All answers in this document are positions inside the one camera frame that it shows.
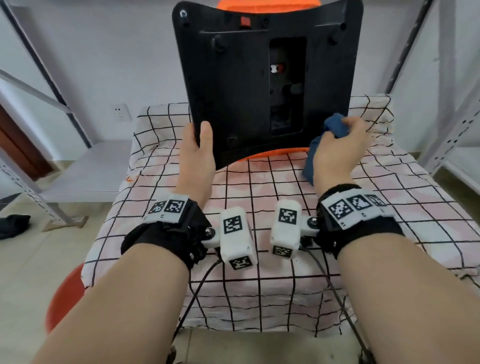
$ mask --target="electrical socket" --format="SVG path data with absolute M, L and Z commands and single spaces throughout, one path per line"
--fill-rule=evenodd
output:
M 117 121 L 132 121 L 127 104 L 119 103 L 112 105 L 112 110 Z

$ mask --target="brown wooden door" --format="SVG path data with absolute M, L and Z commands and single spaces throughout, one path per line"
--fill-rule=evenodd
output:
M 0 105 L 0 147 L 33 180 L 53 171 L 47 160 Z

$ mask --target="forearm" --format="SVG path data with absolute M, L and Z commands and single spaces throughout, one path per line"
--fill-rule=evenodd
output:
M 378 363 L 477 363 L 480 299 L 407 238 L 360 238 L 338 256 Z
M 136 244 L 50 333 L 43 363 L 163 363 L 189 272 L 170 251 Z

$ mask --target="pink and white tablecloth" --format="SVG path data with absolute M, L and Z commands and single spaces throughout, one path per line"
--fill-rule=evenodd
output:
M 480 229 L 392 139 L 394 116 L 389 96 L 352 97 L 349 115 L 367 120 L 374 142 L 352 173 L 363 188 L 380 191 L 396 211 L 407 237 L 455 274 L 478 284 Z M 179 173 L 181 129 L 190 122 L 187 103 L 151 106 L 137 119 L 129 170 L 101 227 L 82 271 L 93 286 L 120 257 L 125 234 L 140 223 L 153 195 L 173 188 Z M 346 324 L 325 278 L 304 252 L 285 260 L 269 252 L 269 233 L 278 199 L 295 199 L 305 214 L 314 214 L 317 196 L 301 171 L 306 153 L 236 162 L 216 172 L 213 194 L 205 208 L 217 225 L 222 209 L 247 211 L 258 252 L 258 266 L 234 271 L 223 264 L 208 276 L 185 326 L 236 331 L 338 332 Z M 315 255 L 324 264 L 320 250 Z M 185 307 L 208 268 L 210 253 L 191 272 Z M 327 255 L 332 282 L 353 313 L 338 264 Z

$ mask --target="blue rag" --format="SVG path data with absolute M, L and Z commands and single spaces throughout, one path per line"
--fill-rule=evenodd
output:
M 310 142 L 310 150 L 307 154 L 307 160 L 305 161 L 305 167 L 303 168 L 303 176 L 313 186 L 313 156 L 317 151 L 320 139 L 325 132 L 332 132 L 335 138 L 343 138 L 348 135 L 348 126 L 342 123 L 344 116 L 342 114 L 333 114 L 324 122 L 324 130 L 322 133 Z

